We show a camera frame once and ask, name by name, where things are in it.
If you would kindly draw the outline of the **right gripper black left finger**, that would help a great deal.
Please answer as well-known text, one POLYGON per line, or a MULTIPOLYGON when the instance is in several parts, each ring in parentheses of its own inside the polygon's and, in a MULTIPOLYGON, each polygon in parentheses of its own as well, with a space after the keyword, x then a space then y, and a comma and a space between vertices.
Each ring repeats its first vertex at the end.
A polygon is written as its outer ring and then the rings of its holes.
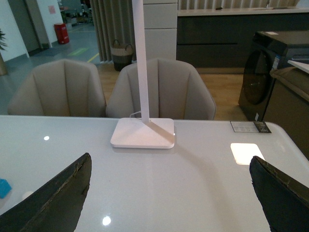
POLYGON ((2 232, 75 231, 90 187, 89 153, 0 217, 2 232))

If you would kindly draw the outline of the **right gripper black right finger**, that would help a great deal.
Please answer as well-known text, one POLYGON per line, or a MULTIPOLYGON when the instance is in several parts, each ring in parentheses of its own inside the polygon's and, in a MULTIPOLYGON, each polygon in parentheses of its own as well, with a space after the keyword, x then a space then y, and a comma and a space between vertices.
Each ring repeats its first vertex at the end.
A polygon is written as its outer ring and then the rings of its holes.
POLYGON ((258 156, 249 171, 255 194, 272 232, 309 230, 309 188, 258 156))

